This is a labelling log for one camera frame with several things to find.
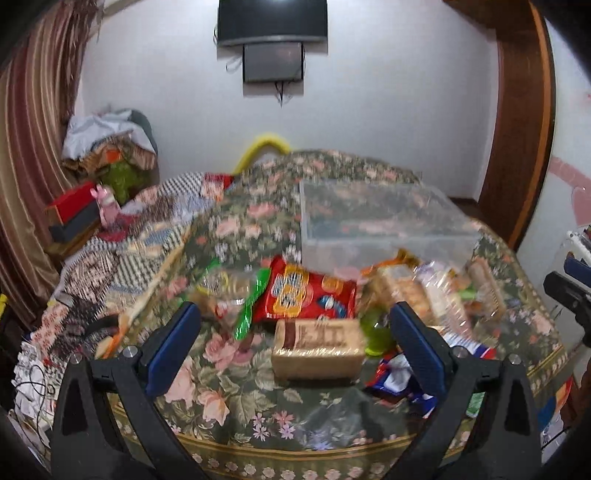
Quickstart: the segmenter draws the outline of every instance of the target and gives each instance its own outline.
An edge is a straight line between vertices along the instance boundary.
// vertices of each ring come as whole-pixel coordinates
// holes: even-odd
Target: curtain
[[[27,323],[59,279],[44,209],[73,184],[61,147],[96,11],[95,0],[53,6],[0,76],[0,289]]]

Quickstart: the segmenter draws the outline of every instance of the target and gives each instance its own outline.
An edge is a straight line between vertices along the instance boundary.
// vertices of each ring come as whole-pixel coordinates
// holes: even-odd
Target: plastic storage box
[[[306,268],[347,276],[406,248],[422,260],[462,268],[480,233],[442,192],[419,184],[300,182]]]

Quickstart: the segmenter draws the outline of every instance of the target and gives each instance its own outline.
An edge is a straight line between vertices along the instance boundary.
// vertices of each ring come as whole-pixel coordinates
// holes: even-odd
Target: pink pig toy
[[[92,189],[90,194],[96,199],[96,203],[99,204],[100,222],[104,228],[108,228],[115,222],[115,219],[121,212],[121,207],[117,203],[117,200],[115,200],[113,190],[108,185],[103,187],[101,184],[98,184],[96,190]]]

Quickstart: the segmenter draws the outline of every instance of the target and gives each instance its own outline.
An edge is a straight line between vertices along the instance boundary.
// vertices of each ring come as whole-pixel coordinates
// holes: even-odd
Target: metal bolt
[[[123,349],[123,356],[125,358],[133,358],[138,354],[139,350],[135,345],[126,346]]]
[[[73,365],[78,365],[80,362],[82,362],[83,358],[84,357],[80,352],[75,352],[70,355],[70,363]]]
[[[521,363],[521,358],[519,358],[519,355],[516,353],[510,353],[509,362],[511,362],[513,365],[519,365]]]
[[[468,351],[468,349],[461,345],[456,345],[455,347],[453,347],[452,354],[456,358],[467,358],[468,356],[470,356],[470,352]]]

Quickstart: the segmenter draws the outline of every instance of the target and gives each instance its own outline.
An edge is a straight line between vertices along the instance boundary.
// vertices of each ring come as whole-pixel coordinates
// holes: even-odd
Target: red snack bag
[[[255,303],[253,321],[353,318],[356,288],[354,281],[310,272],[279,255],[271,262],[271,278]]]

